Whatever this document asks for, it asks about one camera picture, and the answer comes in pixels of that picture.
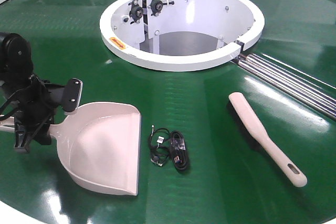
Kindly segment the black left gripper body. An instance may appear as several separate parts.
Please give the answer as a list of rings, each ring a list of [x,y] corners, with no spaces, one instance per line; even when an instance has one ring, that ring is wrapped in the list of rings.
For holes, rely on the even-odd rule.
[[[35,74],[11,74],[11,95],[16,112],[16,132],[39,132],[54,120],[55,109],[61,105],[65,86],[43,80]]]

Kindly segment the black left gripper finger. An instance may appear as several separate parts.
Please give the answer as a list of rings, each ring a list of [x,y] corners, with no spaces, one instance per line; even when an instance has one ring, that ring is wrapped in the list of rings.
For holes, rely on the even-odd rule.
[[[20,122],[15,122],[15,144],[14,150],[19,153],[29,153],[30,144],[36,141],[40,145],[50,145],[51,136],[49,133],[50,124],[36,124],[36,125],[23,125]]]
[[[61,98],[61,106],[65,115],[76,113],[80,104],[81,93],[82,81],[77,78],[70,79],[64,87]]]

